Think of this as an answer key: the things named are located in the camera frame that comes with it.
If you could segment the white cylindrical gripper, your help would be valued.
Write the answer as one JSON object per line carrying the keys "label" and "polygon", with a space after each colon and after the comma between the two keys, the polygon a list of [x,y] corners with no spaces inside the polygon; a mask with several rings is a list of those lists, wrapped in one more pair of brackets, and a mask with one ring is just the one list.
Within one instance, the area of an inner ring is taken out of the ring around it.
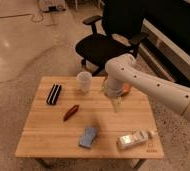
{"label": "white cylindrical gripper", "polygon": [[111,76],[107,78],[106,83],[101,85],[101,92],[113,98],[112,105],[115,112],[119,111],[119,108],[121,105],[121,98],[118,96],[122,94],[122,86],[123,86],[123,83],[121,81]]}

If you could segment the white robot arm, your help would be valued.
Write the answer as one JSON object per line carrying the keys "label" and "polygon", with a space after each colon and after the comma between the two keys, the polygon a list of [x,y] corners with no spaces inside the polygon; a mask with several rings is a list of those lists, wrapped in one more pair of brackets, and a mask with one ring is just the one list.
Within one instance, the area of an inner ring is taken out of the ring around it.
{"label": "white robot arm", "polygon": [[[120,55],[106,62],[105,94],[117,98],[123,93],[123,84],[128,83],[190,122],[190,88],[138,71],[135,62],[132,55]],[[186,171],[190,171],[190,152]]]}

